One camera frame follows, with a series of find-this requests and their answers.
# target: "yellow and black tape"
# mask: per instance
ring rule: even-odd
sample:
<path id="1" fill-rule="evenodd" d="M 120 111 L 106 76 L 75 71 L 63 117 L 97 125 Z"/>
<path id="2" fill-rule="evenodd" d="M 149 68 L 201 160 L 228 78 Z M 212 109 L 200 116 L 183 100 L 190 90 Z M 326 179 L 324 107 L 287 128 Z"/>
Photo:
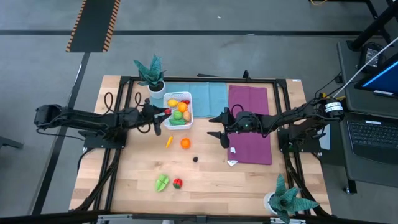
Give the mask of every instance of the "yellow and black tape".
<path id="1" fill-rule="evenodd" d="M 113 5 L 111 18 L 110 18 L 110 21 L 109 21 L 108 30 L 106 31 L 106 37 L 105 37 L 105 43 L 104 43 L 104 46 L 103 46 L 103 52 L 107 52 L 108 49 L 109 49 L 109 46 L 111 45 L 111 39 L 112 39 L 112 36 L 113 36 L 114 27 L 116 25 L 116 18 L 118 16 L 119 6 L 120 6 L 120 0 L 114 0 L 114 5 Z"/>
<path id="2" fill-rule="evenodd" d="M 81 14 L 83 13 L 83 9 L 85 8 L 86 5 L 86 1 L 87 0 L 83 0 L 83 3 L 81 4 L 79 15 L 77 15 L 77 20 L 75 22 L 75 26 L 73 26 L 72 33 L 70 34 L 70 38 L 67 45 L 67 52 L 70 52 L 70 45 L 72 44 L 73 37 L 75 36 L 77 25 L 79 24 Z"/>

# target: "white basket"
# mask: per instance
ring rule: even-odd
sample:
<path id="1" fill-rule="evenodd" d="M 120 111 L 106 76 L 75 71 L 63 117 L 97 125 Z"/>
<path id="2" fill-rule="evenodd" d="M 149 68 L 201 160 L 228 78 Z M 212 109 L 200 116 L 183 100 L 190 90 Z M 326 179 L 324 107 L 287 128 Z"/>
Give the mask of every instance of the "white basket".
<path id="1" fill-rule="evenodd" d="M 189 92 L 178 92 L 178 93 L 166 93 L 163 96 L 163 107 L 164 108 L 170 108 L 167 104 L 167 101 L 169 99 L 175 99 L 178 102 L 181 102 L 182 100 L 189 100 L 188 104 L 188 111 L 191 113 L 191 121 L 190 124 L 185 124 L 185 125 L 171 125 L 169 119 L 172 118 L 170 116 L 164 121 L 164 126 L 166 126 L 167 129 L 169 130 L 184 130 L 184 129 L 190 129 L 192 124 L 193 124 L 193 108 L 192 108 L 192 95 Z M 174 106 L 170 108 L 172 110 L 172 114 L 174 111 L 177 110 L 177 106 Z"/>

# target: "plant pot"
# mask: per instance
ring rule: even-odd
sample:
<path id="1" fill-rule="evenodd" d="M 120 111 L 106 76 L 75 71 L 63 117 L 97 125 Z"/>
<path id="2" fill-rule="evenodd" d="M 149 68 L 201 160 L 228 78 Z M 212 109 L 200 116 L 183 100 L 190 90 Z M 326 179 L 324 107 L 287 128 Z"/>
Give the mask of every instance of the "plant pot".
<path id="1" fill-rule="evenodd" d="M 278 213 L 276 213 L 276 211 L 268 203 L 271 197 L 274 196 L 274 194 L 275 192 L 269 192 L 268 194 L 266 194 L 266 196 L 264 197 L 264 207 L 267 211 L 277 215 Z"/>
<path id="2" fill-rule="evenodd" d="M 150 96 L 155 99 L 162 99 L 166 94 L 166 83 L 162 81 L 157 87 L 153 88 L 148 86 L 148 90 L 150 92 Z"/>

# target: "monitor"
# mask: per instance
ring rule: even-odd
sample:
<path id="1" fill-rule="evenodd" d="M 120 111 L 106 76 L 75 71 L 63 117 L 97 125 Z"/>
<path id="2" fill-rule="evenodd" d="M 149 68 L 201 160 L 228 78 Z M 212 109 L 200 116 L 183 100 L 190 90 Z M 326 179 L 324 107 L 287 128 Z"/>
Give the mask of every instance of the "monitor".
<path id="1" fill-rule="evenodd" d="M 398 96 L 398 54 L 391 57 L 376 73 L 362 79 L 356 88 L 384 96 Z"/>

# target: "green plant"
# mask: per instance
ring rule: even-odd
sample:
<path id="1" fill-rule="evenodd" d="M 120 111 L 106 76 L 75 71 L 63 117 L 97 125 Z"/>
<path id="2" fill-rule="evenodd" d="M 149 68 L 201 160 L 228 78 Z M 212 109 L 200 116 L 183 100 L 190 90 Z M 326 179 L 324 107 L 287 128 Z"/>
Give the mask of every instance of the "green plant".
<path id="1" fill-rule="evenodd" d="M 289 214 L 295 212 L 315 208 L 319 205 L 318 202 L 313 202 L 305 198 L 297 198 L 300 189 L 292 187 L 286 190 L 284 177 L 279 174 L 275 194 L 269 200 L 269 205 L 277 212 L 278 217 L 289 224 Z"/>
<path id="2" fill-rule="evenodd" d="M 134 60 L 138 68 L 139 76 L 143 82 L 139 82 L 141 86 L 149 85 L 151 87 L 157 87 L 157 85 L 163 80 L 165 71 L 162 71 L 162 59 L 156 55 L 150 63 L 150 68 L 146 68 L 139 61 Z"/>

